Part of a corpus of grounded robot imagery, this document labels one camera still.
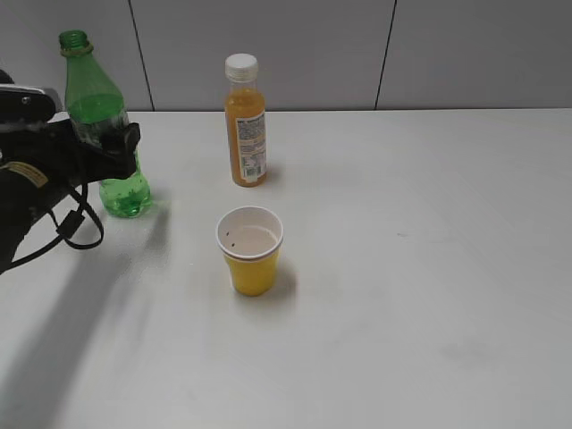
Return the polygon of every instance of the black cable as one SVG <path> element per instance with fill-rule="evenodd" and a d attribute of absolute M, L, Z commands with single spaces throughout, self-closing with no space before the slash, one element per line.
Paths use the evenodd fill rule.
<path fill-rule="evenodd" d="M 72 216 L 75 216 L 77 218 L 81 217 L 81 219 L 79 219 L 78 223 L 77 223 L 77 225 L 79 227 L 79 225 L 83 221 L 82 213 L 85 210 L 88 213 L 89 218 L 93 221 L 93 223 L 96 225 L 97 229 L 99 230 L 99 239 L 94 241 L 93 243 L 79 244 L 79 243 L 74 243 L 73 241 L 71 241 L 68 238 L 66 238 L 65 236 L 63 236 L 60 232 L 58 232 L 58 236 L 55 239 L 53 239 L 52 241 L 50 241 L 49 243 L 47 243 L 43 248 L 36 250 L 35 252 L 30 253 L 29 255 L 22 257 L 16 261 L 12 261 L 10 263 L 10 266 L 8 267 L 8 270 L 16 268 L 17 266 L 27 264 L 28 262 L 31 262 L 34 259 L 43 256 L 45 253 L 47 253 L 52 248 L 54 248 L 55 246 L 60 244 L 62 241 L 65 241 L 66 244 L 68 246 L 70 246 L 71 248 L 75 248 L 77 250 L 87 250 L 87 249 L 95 248 L 95 247 L 99 246 L 101 244 L 101 242 L 104 240 L 104 225 L 102 224 L 101 219 L 99 219 L 99 216 L 97 216 L 97 213 L 95 212 L 93 207 L 88 203 L 88 178 L 86 175 L 86 169 L 85 169 L 85 165 L 83 163 L 83 159 L 81 158 L 80 152 L 77 149 L 77 147 L 75 147 L 75 145 L 71 145 L 71 149 L 73 151 L 73 154 L 75 155 L 76 162 L 77 162 L 78 167 L 80 169 L 81 193 L 78 193 L 78 191 L 75 190 L 75 188 L 72 185 L 70 185 L 68 182 L 65 182 L 69 194 L 78 203 L 77 211 L 73 211 L 73 210 L 70 211 L 70 213 L 68 213 L 68 216 L 72 215 Z M 52 221 L 54 222 L 55 228 L 58 230 L 60 228 L 61 224 L 59 224 L 57 222 L 57 220 L 55 219 L 54 211 L 51 208 L 48 208 L 46 210 L 46 212 L 52 218 Z"/>

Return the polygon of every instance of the bottle neck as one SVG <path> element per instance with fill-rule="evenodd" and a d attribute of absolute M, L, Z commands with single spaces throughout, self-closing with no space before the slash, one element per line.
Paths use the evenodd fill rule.
<path fill-rule="evenodd" d="M 233 82 L 231 80 L 231 92 L 241 91 L 245 89 L 251 89 L 253 91 L 257 90 L 257 80 L 251 80 L 250 82 Z"/>

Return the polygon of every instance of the paper cup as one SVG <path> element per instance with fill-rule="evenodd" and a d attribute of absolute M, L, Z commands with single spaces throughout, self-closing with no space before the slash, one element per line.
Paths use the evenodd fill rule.
<path fill-rule="evenodd" d="M 239 207 L 223 216 L 216 225 L 216 242 L 231 269 L 234 289 L 255 297 L 272 288 L 283 236 L 280 218 L 265 208 Z"/>

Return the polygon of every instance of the bottle cap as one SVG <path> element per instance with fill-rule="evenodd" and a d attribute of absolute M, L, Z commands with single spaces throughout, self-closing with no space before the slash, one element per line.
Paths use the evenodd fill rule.
<path fill-rule="evenodd" d="M 258 75 L 258 61 L 253 55 L 231 55 L 226 59 L 224 66 L 226 77 L 233 82 L 250 82 Z"/>

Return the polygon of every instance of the juice bottle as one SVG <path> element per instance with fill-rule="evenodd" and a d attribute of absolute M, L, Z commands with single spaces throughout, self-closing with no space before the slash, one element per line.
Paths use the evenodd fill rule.
<path fill-rule="evenodd" d="M 226 59 L 231 92 L 224 102 L 232 179 L 253 187 L 266 179 L 265 98 L 257 89 L 258 61 L 248 54 Z"/>

